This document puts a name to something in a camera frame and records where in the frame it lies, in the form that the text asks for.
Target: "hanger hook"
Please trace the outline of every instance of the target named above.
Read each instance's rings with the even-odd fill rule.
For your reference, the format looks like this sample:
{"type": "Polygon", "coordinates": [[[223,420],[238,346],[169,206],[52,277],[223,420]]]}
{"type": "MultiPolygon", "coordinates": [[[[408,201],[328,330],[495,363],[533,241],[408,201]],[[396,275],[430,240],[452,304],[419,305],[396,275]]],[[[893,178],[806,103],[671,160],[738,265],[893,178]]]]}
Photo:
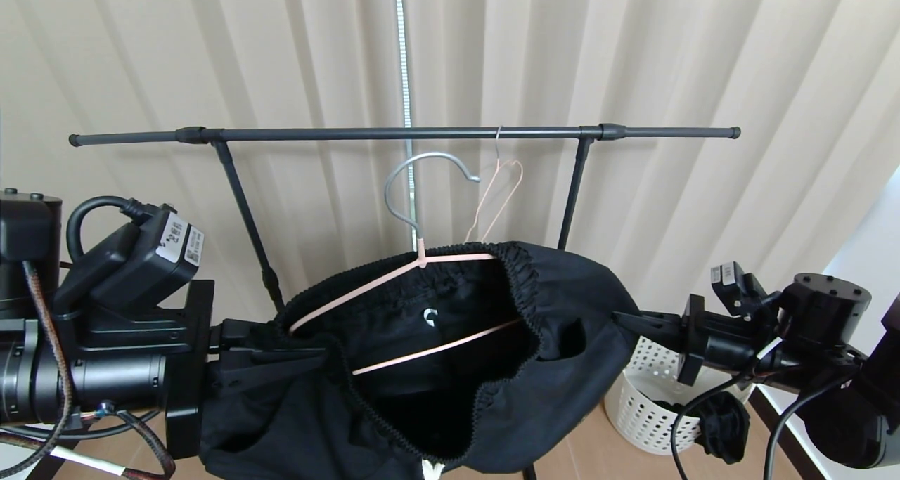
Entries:
{"type": "Polygon", "coordinates": [[[419,237],[419,239],[424,239],[425,237],[425,234],[422,233],[422,228],[419,227],[418,223],[412,220],[412,218],[399,213],[399,211],[397,211],[391,204],[391,185],[397,178],[397,175],[399,175],[399,172],[401,172],[403,169],[407,169],[409,164],[414,163],[416,160],[431,159],[431,157],[440,157],[441,159],[450,160],[451,162],[456,164],[457,167],[459,167],[459,170],[463,172],[463,175],[465,175],[465,178],[469,181],[473,181],[475,183],[482,181],[481,178],[469,172],[469,168],[465,166],[462,160],[459,160],[459,157],[451,155],[449,153],[444,153],[444,151],[428,151],[428,153],[419,153],[416,156],[409,157],[407,160],[404,160],[401,165],[397,166],[397,168],[393,170],[393,172],[388,176],[388,179],[385,182],[385,205],[386,207],[388,207],[388,211],[391,212],[391,214],[394,215],[398,220],[403,221],[403,223],[408,223],[409,226],[415,229],[416,235],[419,237]]]}

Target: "label sticker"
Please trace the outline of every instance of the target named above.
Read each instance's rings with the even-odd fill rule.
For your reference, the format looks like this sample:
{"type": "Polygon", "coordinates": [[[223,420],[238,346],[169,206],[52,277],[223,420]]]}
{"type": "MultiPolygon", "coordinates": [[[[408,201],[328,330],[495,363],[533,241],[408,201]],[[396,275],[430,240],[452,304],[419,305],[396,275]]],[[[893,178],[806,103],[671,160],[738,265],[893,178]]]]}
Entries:
{"type": "Polygon", "coordinates": [[[194,266],[200,266],[200,256],[203,255],[203,233],[191,225],[191,233],[187,235],[187,248],[184,250],[184,260],[194,266]]]}
{"type": "Polygon", "coordinates": [[[722,265],[722,285],[734,285],[736,280],[734,279],[734,263],[729,262],[728,264],[722,265]]]}
{"type": "Polygon", "coordinates": [[[160,246],[157,246],[157,255],[172,263],[177,263],[181,256],[181,249],[186,239],[187,221],[177,214],[169,213],[166,220],[166,228],[160,236],[160,246]]]}

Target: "beige curtain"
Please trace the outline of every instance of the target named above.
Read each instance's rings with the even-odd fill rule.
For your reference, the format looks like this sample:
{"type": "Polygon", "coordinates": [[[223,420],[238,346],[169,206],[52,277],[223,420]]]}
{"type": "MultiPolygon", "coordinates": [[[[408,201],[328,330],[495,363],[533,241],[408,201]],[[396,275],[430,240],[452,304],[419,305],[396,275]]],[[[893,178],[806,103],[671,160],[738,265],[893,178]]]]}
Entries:
{"type": "MultiPolygon", "coordinates": [[[[740,125],[729,140],[595,143],[569,247],[642,307],[822,270],[900,163],[897,0],[404,0],[415,125],[740,125]]],[[[71,132],[401,127],[394,0],[0,0],[2,183],[171,202],[206,231],[218,318],[271,316],[215,153],[73,149],[71,132]]],[[[499,141],[523,184],[488,240],[555,245],[574,141],[499,141]]],[[[234,143],[286,297],[409,249],[380,200],[402,141],[234,143]]],[[[494,143],[421,141],[485,178],[494,143]]],[[[484,183],[418,166],[430,245],[462,242],[484,183]]],[[[505,171],[489,221],[518,176],[505,171]]],[[[403,185],[395,186],[399,204],[403,185]]],[[[479,234],[488,221],[483,221],[479,234]]],[[[122,223],[98,212],[86,244],[122,223]]]]}

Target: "horizontal bar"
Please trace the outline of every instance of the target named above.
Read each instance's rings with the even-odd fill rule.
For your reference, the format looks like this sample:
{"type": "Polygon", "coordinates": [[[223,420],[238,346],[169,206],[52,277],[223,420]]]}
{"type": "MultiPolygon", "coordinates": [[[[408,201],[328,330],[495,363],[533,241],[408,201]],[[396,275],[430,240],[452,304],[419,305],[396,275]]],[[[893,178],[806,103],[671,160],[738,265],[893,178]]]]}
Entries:
{"type": "Polygon", "coordinates": [[[587,127],[395,127],[330,129],[207,129],[186,127],[177,131],[128,132],[128,134],[72,134],[72,146],[118,143],[214,143],[215,141],[366,141],[408,138],[590,138],[614,140],[626,137],[737,138],[738,127],[624,127],[618,124],[587,127]]]}

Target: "black cable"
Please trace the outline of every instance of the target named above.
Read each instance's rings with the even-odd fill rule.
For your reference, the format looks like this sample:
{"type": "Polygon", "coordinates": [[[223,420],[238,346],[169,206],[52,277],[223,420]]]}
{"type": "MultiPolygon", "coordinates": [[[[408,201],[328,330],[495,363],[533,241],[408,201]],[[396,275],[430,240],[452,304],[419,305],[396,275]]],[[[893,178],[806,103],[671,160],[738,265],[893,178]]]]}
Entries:
{"type": "Polygon", "coordinates": [[[168,480],[169,478],[172,478],[176,466],[174,466],[172,455],[168,453],[166,445],[162,442],[162,439],[157,436],[157,433],[153,432],[153,429],[146,425],[145,422],[142,422],[142,420],[125,410],[120,410],[119,412],[116,412],[115,415],[124,420],[129,426],[132,426],[134,431],[138,432],[138,434],[141,435],[141,438],[144,438],[144,441],[147,442],[150,449],[153,450],[153,454],[157,457],[157,460],[160,461],[160,466],[163,468],[163,474],[161,474],[161,476],[160,474],[132,470],[131,468],[126,468],[123,476],[134,480],[144,480],[145,478],[168,480]]]}
{"type": "MultiPolygon", "coordinates": [[[[142,422],[150,422],[158,414],[160,414],[160,412],[154,410],[153,412],[144,413],[139,417],[139,419],[141,419],[142,422]]],[[[0,429],[2,429],[2,431],[12,432],[13,434],[18,434],[20,436],[27,436],[29,438],[37,439],[47,439],[47,437],[51,435],[49,429],[39,429],[30,426],[12,426],[0,429]]],[[[122,434],[122,432],[131,431],[131,429],[131,426],[129,426],[128,424],[120,424],[107,429],[97,429],[97,431],[63,432],[59,436],[59,439],[67,439],[67,441],[81,441],[82,439],[109,438],[110,436],[122,434]]]]}
{"type": "Polygon", "coordinates": [[[788,420],[791,416],[804,404],[816,399],[816,397],[822,396],[822,394],[825,394],[827,391],[836,389],[847,383],[853,375],[838,378],[838,380],[833,380],[829,384],[824,384],[817,390],[811,391],[811,393],[806,396],[798,397],[794,403],[791,403],[791,406],[788,406],[787,409],[784,410],[784,413],[781,413],[781,417],[778,418],[778,422],[775,423],[772,432],[769,433],[769,444],[766,446],[766,467],[762,474],[763,480],[771,480],[772,478],[772,469],[775,467],[775,447],[778,445],[778,437],[780,437],[781,432],[784,431],[785,425],[788,425],[788,420]]]}
{"type": "Polygon", "coordinates": [[[44,300],[44,294],[41,291],[41,279],[38,278],[38,272],[31,262],[22,262],[22,268],[25,269],[25,278],[26,281],[28,281],[28,291],[32,294],[34,306],[38,310],[41,328],[47,336],[48,343],[51,345],[51,351],[53,352],[53,358],[57,363],[59,381],[62,385],[62,408],[51,434],[47,437],[47,441],[43,442],[41,447],[38,447],[33,454],[29,455],[28,458],[25,458],[25,460],[19,464],[0,470],[0,478],[6,478],[8,476],[13,476],[13,474],[20,473],[21,471],[25,471],[28,467],[31,467],[32,464],[44,458],[45,455],[51,453],[53,448],[56,447],[59,435],[62,434],[62,431],[65,428],[65,422],[67,422],[68,415],[72,412],[72,396],[75,392],[74,384],[72,383],[72,375],[70,374],[70,371],[68,371],[68,363],[65,362],[62,345],[59,343],[56,328],[53,326],[51,311],[49,310],[47,301],[44,300]]]}
{"type": "Polygon", "coordinates": [[[68,246],[68,256],[72,262],[81,259],[84,256],[84,248],[81,246],[81,224],[84,223],[84,217],[90,211],[99,207],[118,207],[123,209],[128,207],[129,201],[124,197],[116,195],[99,195],[77,205],[72,214],[68,217],[68,223],[65,225],[65,244],[68,246]]]}
{"type": "Polygon", "coordinates": [[[710,397],[716,396],[716,394],[720,393],[720,391],[726,390],[727,388],[732,387],[732,385],[736,385],[741,381],[751,377],[753,375],[753,370],[756,368],[757,364],[759,364],[759,359],[753,358],[751,365],[749,365],[749,367],[746,367],[745,370],[738,373],[737,375],[734,375],[734,377],[732,377],[729,381],[718,384],[710,390],[705,391],[703,394],[700,394],[700,396],[697,396],[694,399],[690,400],[690,402],[681,409],[681,412],[679,412],[678,415],[675,416],[675,422],[672,422],[672,428],[669,432],[669,447],[671,447],[672,458],[673,460],[675,460],[675,467],[678,468],[678,473],[679,476],[681,476],[681,480],[688,480],[688,475],[684,472],[684,467],[681,466],[681,458],[679,458],[678,456],[678,447],[675,445],[675,438],[677,437],[678,433],[678,424],[681,423],[681,419],[683,419],[688,413],[691,412],[691,410],[697,408],[701,403],[703,403],[710,397]]]}

